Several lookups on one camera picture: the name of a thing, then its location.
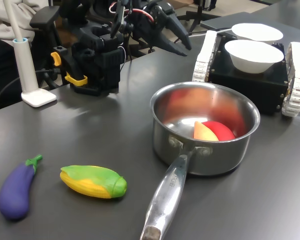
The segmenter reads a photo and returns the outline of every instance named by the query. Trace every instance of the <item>purple eggplant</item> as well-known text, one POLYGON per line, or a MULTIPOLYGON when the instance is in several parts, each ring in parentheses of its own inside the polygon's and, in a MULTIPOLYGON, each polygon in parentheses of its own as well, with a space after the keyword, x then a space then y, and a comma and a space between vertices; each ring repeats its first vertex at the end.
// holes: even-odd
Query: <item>purple eggplant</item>
POLYGON ((0 190, 0 212, 9 220, 24 218, 29 211, 29 190, 41 155, 18 165, 0 190))

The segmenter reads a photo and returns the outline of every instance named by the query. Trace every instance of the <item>lamp base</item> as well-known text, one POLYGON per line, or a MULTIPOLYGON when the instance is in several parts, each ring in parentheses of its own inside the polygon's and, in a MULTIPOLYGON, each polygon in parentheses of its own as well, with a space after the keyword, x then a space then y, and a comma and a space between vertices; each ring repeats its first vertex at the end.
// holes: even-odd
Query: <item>lamp base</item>
POLYGON ((38 108, 42 105, 57 100, 56 95, 41 88, 38 88, 37 90, 34 91, 23 92, 21 93, 21 98, 24 102, 26 102, 27 104, 29 104, 34 108, 38 108))

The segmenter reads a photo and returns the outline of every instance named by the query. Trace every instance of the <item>yellow clamp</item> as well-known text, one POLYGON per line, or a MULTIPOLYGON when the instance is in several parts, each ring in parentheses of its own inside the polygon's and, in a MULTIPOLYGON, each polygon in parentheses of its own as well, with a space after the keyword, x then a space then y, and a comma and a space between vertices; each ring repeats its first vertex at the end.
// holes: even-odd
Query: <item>yellow clamp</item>
POLYGON ((77 87, 80 87, 80 86, 85 85, 85 84, 88 83, 88 78, 85 75, 83 75, 83 76, 84 76, 84 79, 82 79, 82 80, 75 80, 67 72, 66 76, 64 78, 65 78, 65 80, 67 80, 68 82, 72 83, 73 85, 76 85, 77 87))
POLYGON ((61 66, 61 57, 60 57, 60 55, 57 52, 51 53, 51 57, 53 57, 54 65, 56 67, 61 66))
MULTIPOLYGON (((56 67, 61 66, 61 57, 60 57, 60 55, 57 52, 51 53, 51 57, 53 57, 54 65, 56 67)), ((67 80, 68 82, 72 83, 73 85, 76 85, 77 87, 80 87, 80 86, 83 86, 83 85, 85 85, 85 84, 88 83, 88 78, 85 75, 83 75, 83 76, 84 76, 84 79, 82 79, 82 80, 75 80, 67 72, 66 76, 64 78, 65 78, 65 80, 67 80)))

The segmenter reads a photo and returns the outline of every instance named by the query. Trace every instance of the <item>saucepan handle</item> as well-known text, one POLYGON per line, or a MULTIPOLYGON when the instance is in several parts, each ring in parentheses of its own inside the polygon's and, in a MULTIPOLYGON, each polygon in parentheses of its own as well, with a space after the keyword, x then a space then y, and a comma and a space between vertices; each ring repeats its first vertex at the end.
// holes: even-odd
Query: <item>saucepan handle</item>
POLYGON ((150 202, 140 240, 161 240, 176 213, 192 152, 181 154, 170 165, 150 202))

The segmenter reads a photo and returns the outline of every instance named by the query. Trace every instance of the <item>white bowl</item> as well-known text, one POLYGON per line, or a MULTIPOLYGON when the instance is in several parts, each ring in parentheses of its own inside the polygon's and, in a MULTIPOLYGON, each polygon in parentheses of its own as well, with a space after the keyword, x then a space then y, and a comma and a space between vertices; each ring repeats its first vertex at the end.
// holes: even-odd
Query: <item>white bowl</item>
POLYGON ((233 40, 224 47, 230 54, 233 65, 249 74, 263 73, 274 63, 284 59, 282 51, 260 41, 233 40))
POLYGON ((270 45, 284 37, 278 29, 260 23, 240 23, 231 30, 239 40, 253 40, 270 45))

